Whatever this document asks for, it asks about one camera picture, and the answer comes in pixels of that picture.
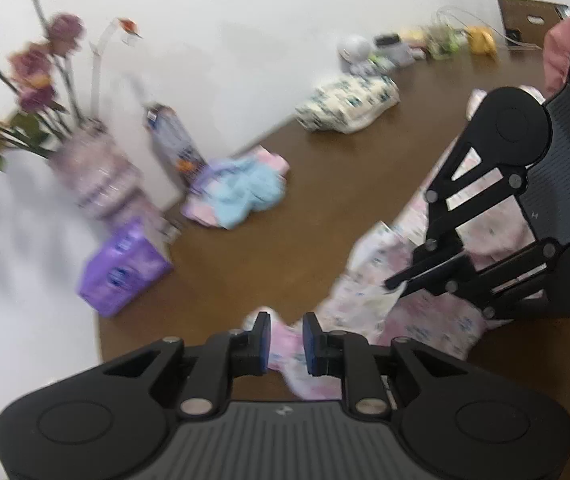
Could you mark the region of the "purple tissue pack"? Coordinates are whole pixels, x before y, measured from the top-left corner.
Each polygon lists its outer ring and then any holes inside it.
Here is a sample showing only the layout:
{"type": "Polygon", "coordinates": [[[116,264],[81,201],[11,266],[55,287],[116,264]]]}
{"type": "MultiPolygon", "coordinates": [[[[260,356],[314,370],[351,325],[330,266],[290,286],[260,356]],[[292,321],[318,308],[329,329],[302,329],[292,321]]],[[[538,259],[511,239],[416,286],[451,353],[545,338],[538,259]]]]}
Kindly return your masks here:
{"type": "Polygon", "coordinates": [[[87,261],[78,295],[111,318],[173,269],[165,238],[142,217],[120,226],[87,261]]]}

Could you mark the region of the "blue pink crumpled garment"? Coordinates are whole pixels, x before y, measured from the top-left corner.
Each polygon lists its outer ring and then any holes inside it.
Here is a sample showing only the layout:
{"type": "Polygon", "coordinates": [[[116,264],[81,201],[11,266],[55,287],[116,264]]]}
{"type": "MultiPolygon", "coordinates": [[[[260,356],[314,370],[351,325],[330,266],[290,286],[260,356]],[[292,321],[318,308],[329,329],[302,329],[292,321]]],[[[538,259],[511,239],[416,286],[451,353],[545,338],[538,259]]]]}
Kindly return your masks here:
{"type": "Polygon", "coordinates": [[[191,184],[181,213],[208,228],[234,229],[253,212],[272,209],[283,200],[288,171],[287,160],[263,146],[217,160],[191,184]]]}

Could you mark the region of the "yellow mug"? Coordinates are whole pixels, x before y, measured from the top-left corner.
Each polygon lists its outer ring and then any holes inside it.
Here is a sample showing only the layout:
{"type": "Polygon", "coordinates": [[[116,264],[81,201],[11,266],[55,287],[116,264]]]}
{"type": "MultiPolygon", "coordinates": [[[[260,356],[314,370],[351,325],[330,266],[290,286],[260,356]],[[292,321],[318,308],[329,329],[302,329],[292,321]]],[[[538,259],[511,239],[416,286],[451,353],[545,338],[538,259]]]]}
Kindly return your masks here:
{"type": "Polygon", "coordinates": [[[475,55],[494,56],[498,52],[492,30],[485,26],[468,26],[465,28],[468,37],[468,50],[475,55]]]}

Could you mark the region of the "brown cardboard box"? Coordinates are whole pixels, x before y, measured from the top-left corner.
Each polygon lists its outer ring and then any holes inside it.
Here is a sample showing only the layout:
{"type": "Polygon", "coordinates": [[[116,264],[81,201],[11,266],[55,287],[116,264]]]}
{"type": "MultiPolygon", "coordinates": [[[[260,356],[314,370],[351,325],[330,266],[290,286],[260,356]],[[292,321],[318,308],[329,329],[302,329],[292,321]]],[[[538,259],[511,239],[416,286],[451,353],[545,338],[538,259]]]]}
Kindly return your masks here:
{"type": "Polygon", "coordinates": [[[506,47],[541,50],[547,32],[570,18],[570,6],[542,0],[497,0],[506,47]]]}

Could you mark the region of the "white tin box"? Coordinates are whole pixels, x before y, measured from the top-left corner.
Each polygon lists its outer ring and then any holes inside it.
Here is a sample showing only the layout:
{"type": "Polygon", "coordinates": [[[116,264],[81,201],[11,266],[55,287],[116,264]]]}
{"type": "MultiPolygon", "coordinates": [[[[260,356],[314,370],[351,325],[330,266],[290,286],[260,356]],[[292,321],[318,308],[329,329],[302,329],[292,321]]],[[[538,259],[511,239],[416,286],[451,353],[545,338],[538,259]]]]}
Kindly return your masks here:
{"type": "Polygon", "coordinates": [[[411,48],[398,34],[394,32],[388,35],[376,36],[374,38],[375,53],[381,58],[397,67],[407,67],[415,62],[411,48]]]}

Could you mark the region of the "oolong tea bottle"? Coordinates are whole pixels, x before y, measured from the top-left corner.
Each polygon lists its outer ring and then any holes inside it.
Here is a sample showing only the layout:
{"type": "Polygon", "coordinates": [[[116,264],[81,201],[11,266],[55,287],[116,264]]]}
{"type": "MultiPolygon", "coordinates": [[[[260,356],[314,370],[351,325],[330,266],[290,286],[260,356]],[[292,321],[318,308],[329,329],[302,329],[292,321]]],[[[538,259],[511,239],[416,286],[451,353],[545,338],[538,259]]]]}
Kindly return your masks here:
{"type": "Polygon", "coordinates": [[[145,108],[144,122],[163,169],[174,183],[188,190],[207,162],[179,116],[169,106],[151,103],[145,108]]]}

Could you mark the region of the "pink knitted vase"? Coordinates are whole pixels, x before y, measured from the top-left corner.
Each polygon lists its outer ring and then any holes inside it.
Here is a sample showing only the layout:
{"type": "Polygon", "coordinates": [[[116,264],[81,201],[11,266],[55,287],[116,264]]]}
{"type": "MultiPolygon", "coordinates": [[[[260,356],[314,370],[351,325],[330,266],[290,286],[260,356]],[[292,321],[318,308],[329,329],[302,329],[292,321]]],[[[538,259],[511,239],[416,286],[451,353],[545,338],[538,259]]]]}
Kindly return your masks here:
{"type": "Polygon", "coordinates": [[[112,232],[142,218],[156,229],[163,213],[143,191],[143,174],[98,120],[90,120],[50,155],[48,164],[86,218],[112,232]]]}

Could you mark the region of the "white astronaut speaker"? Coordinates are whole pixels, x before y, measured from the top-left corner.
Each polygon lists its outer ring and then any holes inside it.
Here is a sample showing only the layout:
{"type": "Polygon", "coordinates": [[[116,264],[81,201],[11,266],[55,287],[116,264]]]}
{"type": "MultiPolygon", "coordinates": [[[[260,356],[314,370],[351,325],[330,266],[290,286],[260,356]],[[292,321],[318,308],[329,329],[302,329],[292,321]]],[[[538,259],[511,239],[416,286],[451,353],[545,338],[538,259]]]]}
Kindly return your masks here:
{"type": "Polygon", "coordinates": [[[370,41],[360,35],[349,35],[341,38],[337,44],[337,55],[340,69],[349,73],[352,66],[364,63],[370,58],[372,47],[370,41]]]}

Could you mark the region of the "dried pink rose bouquet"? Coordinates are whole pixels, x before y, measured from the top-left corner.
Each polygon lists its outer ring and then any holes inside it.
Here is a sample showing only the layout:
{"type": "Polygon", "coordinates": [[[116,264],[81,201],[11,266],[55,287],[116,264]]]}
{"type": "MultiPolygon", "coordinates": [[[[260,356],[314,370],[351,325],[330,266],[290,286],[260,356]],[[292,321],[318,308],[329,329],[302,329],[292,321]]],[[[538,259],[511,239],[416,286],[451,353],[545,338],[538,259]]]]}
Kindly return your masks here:
{"type": "Polygon", "coordinates": [[[0,122],[0,171],[5,169],[7,152],[27,152],[44,159],[57,153],[50,140],[60,146],[87,128],[104,130],[99,120],[99,86],[102,57],[110,39],[120,30],[126,39],[140,36],[140,29],[128,18],[114,18],[92,44],[91,112],[79,107],[71,57],[80,50],[85,27],[76,14],[57,13],[46,16],[41,0],[31,0],[42,39],[29,42],[8,56],[9,70],[0,69],[0,81],[15,96],[15,109],[0,122]]]}

